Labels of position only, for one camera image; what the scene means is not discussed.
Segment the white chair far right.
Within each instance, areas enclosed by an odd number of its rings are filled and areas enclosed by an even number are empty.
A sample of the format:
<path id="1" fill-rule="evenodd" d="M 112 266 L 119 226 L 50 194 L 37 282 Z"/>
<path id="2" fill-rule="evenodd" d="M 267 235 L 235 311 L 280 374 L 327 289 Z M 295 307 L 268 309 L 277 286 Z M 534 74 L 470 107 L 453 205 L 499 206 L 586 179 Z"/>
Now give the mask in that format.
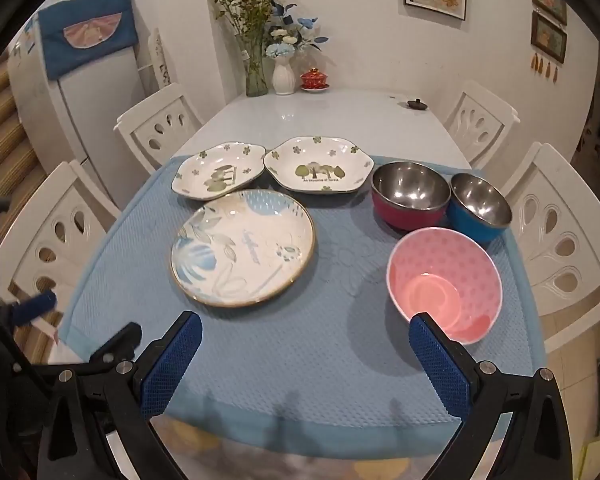
<path id="1" fill-rule="evenodd" d="M 483 169 L 520 123 L 518 112 L 473 80 L 465 81 L 444 128 L 471 168 Z"/>

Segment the blue steel bowl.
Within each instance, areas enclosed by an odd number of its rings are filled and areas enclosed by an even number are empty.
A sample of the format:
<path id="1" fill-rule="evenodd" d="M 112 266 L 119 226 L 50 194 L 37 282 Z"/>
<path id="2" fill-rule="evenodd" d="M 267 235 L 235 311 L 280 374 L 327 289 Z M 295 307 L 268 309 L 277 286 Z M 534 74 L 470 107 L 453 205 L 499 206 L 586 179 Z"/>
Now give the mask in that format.
<path id="1" fill-rule="evenodd" d="M 453 229 L 477 243 L 489 244 L 510 226 L 512 208 L 488 181 L 461 172 L 451 178 L 450 189 L 446 215 Z"/>

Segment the round blue leaf plate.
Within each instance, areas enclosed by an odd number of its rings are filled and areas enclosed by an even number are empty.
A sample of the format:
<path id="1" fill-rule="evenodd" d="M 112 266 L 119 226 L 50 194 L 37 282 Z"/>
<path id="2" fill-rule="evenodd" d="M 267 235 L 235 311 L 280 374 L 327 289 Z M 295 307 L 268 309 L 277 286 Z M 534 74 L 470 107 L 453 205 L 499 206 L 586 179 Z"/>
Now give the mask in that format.
<path id="1" fill-rule="evenodd" d="M 170 267 L 193 300 L 250 307 L 297 281 L 315 245 L 314 221 L 298 200 L 250 188 L 198 208 L 175 237 Z"/>

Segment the small framed picture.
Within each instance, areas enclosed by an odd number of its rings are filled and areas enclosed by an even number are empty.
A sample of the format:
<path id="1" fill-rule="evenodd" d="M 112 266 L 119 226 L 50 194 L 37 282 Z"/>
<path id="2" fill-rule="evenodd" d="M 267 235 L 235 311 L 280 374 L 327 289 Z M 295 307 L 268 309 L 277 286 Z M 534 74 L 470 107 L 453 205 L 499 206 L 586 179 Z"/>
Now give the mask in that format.
<path id="1" fill-rule="evenodd" d="M 554 58 L 558 63 L 565 62 L 567 34 L 553 22 L 536 11 L 532 12 L 531 38 L 533 47 Z"/>
<path id="2" fill-rule="evenodd" d="M 565 0 L 532 0 L 532 3 L 545 13 L 550 14 L 559 24 L 568 24 L 567 5 Z"/>

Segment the small black lid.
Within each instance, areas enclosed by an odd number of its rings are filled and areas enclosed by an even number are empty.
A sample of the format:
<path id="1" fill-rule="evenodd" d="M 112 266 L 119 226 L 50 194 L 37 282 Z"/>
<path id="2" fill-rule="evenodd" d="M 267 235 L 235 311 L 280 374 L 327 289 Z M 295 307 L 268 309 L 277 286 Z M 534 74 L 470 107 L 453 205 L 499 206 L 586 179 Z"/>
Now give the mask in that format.
<path id="1" fill-rule="evenodd" d="M 411 108 L 412 110 L 426 110 L 428 108 L 428 105 L 422 102 L 422 100 L 419 98 L 416 98 L 414 100 L 408 100 L 406 104 L 407 107 Z"/>

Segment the red steel bowl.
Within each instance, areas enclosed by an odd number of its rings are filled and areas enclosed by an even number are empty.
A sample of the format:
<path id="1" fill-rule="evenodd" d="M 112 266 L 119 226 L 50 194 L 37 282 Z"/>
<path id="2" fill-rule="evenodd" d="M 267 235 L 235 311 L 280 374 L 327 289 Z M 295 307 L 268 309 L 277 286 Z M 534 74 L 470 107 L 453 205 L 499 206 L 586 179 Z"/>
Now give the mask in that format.
<path id="1" fill-rule="evenodd" d="M 379 166 L 373 172 L 370 188 L 378 217 L 403 231 L 435 226 L 452 196 L 448 181 L 418 162 Z"/>

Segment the glass vase green flowers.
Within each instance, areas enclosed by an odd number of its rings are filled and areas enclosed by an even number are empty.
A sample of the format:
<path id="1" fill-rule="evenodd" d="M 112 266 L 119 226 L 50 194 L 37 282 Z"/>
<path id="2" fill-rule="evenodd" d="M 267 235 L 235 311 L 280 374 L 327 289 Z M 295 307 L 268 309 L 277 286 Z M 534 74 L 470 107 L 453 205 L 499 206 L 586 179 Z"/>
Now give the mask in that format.
<path id="1" fill-rule="evenodd" d="M 245 71 L 245 90 L 248 98 L 268 93 L 263 55 L 266 28 L 272 16 L 272 0 L 211 0 L 215 18 L 224 18 L 233 29 L 242 66 Z"/>

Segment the white chair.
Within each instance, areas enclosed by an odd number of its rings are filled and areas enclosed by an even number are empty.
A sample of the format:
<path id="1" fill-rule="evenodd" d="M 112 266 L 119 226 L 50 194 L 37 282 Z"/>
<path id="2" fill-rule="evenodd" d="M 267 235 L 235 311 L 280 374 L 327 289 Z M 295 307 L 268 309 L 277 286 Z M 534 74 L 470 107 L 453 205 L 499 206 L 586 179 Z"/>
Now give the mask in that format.
<path id="1" fill-rule="evenodd" d="M 535 142 L 501 193 L 539 315 L 552 315 L 600 288 L 600 201 L 548 143 Z M 554 352 L 600 322 L 600 300 L 545 341 Z"/>
<path id="2" fill-rule="evenodd" d="M 50 288 L 65 313 L 86 264 L 120 216 L 72 160 L 61 162 L 23 206 L 0 244 L 0 299 Z"/>
<path id="3" fill-rule="evenodd" d="M 520 123 L 518 112 L 473 80 L 465 81 L 444 128 L 471 168 L 483 169 Z"/>
<path id="4" fill-rule="evenodd" d="M 148 174 L 164 165 L 202 126 L 181 84 L 169 84 L 123 113 L 114 126 Z"/>

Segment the large octagonal forest plate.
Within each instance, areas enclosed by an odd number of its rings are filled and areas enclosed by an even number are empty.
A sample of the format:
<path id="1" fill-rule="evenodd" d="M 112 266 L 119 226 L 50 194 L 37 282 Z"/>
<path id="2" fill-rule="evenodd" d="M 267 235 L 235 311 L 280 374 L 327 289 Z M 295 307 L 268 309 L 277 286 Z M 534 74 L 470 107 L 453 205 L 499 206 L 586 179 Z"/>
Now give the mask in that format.
<path id="1" fill-rule="evenodd" d="M 357 145 L 330 136 L 298 136 L 268 151 L 264 166 L 286 190 L 304 194 L 357 191 L 374 161 Z"/>

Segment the white chair far left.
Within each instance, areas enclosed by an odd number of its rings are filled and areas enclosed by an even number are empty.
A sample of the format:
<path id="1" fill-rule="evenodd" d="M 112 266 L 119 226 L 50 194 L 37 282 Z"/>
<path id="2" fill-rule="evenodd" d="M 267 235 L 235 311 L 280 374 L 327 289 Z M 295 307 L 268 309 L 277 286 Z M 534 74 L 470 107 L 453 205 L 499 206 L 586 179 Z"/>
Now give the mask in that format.
<path id="1" fill-rule="evenodd" d="M 181 84 L 169 84 L 123 113 L 114 126 L 148 174 L 164 165 L 202 126 Z"/>

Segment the white chair near left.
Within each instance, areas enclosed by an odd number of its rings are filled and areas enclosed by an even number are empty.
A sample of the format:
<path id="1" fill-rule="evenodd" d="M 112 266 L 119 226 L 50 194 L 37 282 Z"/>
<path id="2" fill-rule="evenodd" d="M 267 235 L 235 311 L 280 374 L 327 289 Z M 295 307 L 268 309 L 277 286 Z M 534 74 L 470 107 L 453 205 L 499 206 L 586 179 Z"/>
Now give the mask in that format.
<path id="1" fill-rule="evenodd" d="M 50 288 L 65 313 L 86 264 L 120 216 L 72 160 L 61 162 L 23 206 L 0 244 L 0 299 Z"/>

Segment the orange hanging wall ornaments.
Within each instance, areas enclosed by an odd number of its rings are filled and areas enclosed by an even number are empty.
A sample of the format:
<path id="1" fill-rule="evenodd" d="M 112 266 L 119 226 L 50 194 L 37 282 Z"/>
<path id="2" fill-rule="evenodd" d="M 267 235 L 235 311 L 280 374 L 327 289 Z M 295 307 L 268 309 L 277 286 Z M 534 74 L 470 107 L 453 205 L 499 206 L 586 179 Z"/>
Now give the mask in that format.
<path id="1" fill-rule="evenodd" d="M 542 75 L 545 79 L 550 80 L 553 84 L 558 81 L 559 66 L 553 63 L 548 58 L 539 53 L 535 53 L 532 56 L 530 68 L 533 73 Z"/>

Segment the pink ceramic bowl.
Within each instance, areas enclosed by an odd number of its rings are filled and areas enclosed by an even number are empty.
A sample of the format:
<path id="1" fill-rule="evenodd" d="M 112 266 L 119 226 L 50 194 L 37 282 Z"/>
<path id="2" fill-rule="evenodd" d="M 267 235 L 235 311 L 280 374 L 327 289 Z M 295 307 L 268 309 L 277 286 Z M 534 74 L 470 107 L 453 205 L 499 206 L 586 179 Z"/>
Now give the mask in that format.
<path id="1" fill-rule="evenodd" d="M 486 251 L 470 237 L 438 226 L 408 233 L 396 243 L 386 283 L 407 321 L 427 313 L 460 344 L 483 339 L 503 303 L 502 280 Z"/>

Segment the white refrigerator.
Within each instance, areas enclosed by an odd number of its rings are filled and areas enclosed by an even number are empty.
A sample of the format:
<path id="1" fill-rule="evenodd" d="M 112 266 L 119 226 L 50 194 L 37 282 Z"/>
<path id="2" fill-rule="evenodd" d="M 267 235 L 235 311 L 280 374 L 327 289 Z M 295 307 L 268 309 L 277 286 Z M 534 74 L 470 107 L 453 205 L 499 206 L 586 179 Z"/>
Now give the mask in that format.
<path id="1" fill-rule="evenodd" d="M 145 97 L 134 50 L 125 48 L 50 80 L 38 19 L 31 18 L 12 42 L 7 69 L 18 118 L 43 169 L 49 174 L 74 159 L 124 208 L 148 178 L 114 131 L 119 116 Z"/>

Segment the red lidded teacup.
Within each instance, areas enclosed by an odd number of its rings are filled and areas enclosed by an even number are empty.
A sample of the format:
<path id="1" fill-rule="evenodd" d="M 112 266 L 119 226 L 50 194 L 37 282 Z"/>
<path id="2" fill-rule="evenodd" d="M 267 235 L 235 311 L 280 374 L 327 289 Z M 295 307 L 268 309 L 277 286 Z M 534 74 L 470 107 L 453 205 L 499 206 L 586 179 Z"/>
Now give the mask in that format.
<path id="1" fill-rule="evenodd" d="M 306 92 L 322 92 L 329 89 L 327 75 L 313 67 L 300 76 L 300 88 Z"/>

